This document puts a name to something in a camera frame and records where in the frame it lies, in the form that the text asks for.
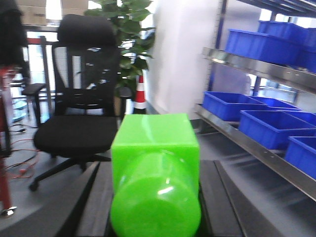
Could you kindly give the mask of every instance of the chair wheel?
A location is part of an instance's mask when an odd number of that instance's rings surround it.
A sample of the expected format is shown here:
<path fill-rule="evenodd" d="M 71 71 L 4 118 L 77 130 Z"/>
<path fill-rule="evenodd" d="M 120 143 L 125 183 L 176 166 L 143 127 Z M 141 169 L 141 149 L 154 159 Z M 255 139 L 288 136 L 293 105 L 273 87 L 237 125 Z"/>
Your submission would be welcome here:
<path fill-rule="evenodd" d="M 30 185 L 29 185 L 29 189 L 31 190 L 31 191 L 36 191 L 37 189 L 38 189 L 38 187 L 39 187 L 39 184 L 38 183 L 36 183 L 36 182 L 33 182 L 33 183 L 31 183 Z"/>

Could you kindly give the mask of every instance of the chair armrest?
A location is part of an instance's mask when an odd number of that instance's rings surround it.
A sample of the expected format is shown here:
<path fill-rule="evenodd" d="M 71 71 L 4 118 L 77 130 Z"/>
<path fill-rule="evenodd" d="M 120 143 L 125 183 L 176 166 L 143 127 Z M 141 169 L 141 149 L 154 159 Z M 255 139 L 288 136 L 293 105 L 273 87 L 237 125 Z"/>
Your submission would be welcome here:
<path fill-rule="evenodd" d="M 41 122 L 40 122 L 40 99 L 39 99 L 39 93 L 40 90 L 42 90 L 46 86 L 45 83 L 34 83 L 27 85 L 25 89 L 22 91 L 22 95 L 26 96 L 32 96 L 32 105 L 34 109 L 34 114 L 35 114 L 35 119 L 36 119 L 36 124 L 39 127 Z"/>
<path fill-rule="evenodd" d="M 42 90 L 46 86 L 45 83 L 34 83 L 27 85 L 25 89 L 22 91 L 22 95 L 26 96 L 35 96 L 38 95 L 40 90 Z"/>

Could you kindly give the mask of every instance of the blue storage box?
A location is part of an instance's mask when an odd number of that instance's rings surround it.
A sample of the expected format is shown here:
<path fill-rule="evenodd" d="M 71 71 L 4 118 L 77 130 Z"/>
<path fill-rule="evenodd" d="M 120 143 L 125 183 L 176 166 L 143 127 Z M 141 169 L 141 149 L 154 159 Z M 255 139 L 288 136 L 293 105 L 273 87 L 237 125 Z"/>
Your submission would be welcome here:
<path fill-rule="evenodd" d="M 306 28 L 293 23 L 278 21 L 259 21 L 258 32 L 298 44 L 304 44 L 308 35 Z"/>
<path fill-rule="evenodd" d="M 251 96 L 251 98 L 255 100 L 259 100 L 262 103 L 265 103 L 268 105 L 267 110 L 283 110 L 283 111 L 299 111 L 301 110 L 300 108 L 290 105 L 286 102 L 274 99 L 274 98 L 268 98 L 268 97 L 259 97 L 259 96 Z"/>
<path fill-rule="evenodd" d="M 238 129 L 272 150 L 286 150 L 289 136 L 314 136 L 316 126 L 284 111 L 241 111 Z"/>
<path fill-rule="evenodd" d="M 304 47 L 307 50 L 316 50 L 316 28 L 307 28 L 307 32 Z"/>
<path fill-rule="evenodd" d="M 265 110 L 267 107 L 243 94 L 214 91 L 204 93 L 202 106 L 224 121 L 239 121 L 241 110 Z"/>
<path fill-rule="evenodd" d="M 316 126 L 316 115 L 309 112 L 302 111 L 285 111 L 287 114 L 295 116 L 301 120 L 304 120 L 314 126 Z"/>
<path fill-rule="evenodd" d="M 316 73 L 316 52 L 302 49 L 298 54 L 295 64 L 308 69 L 312 73 Z"/>
<path fill-rule="evenodd" d="M 230 29 L 225 51 L 276 64 L 295 65 L 301 45 L 264 33 Z"/>
<path fill-rule="evenodd" d="M 316 179 L 316 137 L 289 137 L 285 160 Z"/>

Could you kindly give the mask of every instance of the metal shelf edge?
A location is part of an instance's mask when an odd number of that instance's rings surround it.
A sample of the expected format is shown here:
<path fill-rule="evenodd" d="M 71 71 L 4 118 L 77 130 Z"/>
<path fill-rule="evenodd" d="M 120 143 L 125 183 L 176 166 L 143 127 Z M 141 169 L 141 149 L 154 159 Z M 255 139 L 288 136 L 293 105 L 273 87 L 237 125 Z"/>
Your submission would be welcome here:
<path fill-rule="evenodd" d="M 195 111 L 206 123 L 216 128 L 219 132 L 252 154 L 259 161 L 305 193 L 311 199 L 316 201 L 316 180 L 292 166 L 272 151 L 255 142 L 231 126 L 229 123 L 221 120 L 208 110 L 204 109 L 201 105 L 196 105 Z"/>
<path fill-rule="evenodd" d="M 316 74 L 238 56 L 218 49 L 205 47 L 203 54 L 214 63 L 227 65 L 261 78 L 316 94 Z"/>

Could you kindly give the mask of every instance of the black office chair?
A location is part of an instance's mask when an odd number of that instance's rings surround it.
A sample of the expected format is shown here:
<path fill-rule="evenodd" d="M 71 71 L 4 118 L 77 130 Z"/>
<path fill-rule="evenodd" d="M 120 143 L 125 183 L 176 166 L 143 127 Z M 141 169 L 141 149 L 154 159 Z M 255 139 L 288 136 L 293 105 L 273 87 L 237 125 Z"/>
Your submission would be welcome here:
<path fill-rule="evenodd" d="M 58 40 L 52 46 L 55 115 L 35 133 L 34 145 L 52 157 L 69 159 L 36 177 L 29 186 L 32 191 L 40 180 L 72 165 L 85 170 L 87 162 L 110 161 L 98 154 L 110 149 L 118 129 L 114 91 L 120 49 L 110 23 L 104 17 L 67 15 Z M 131 97 L 129 90 L 122 91 L 123 100 Z"/>

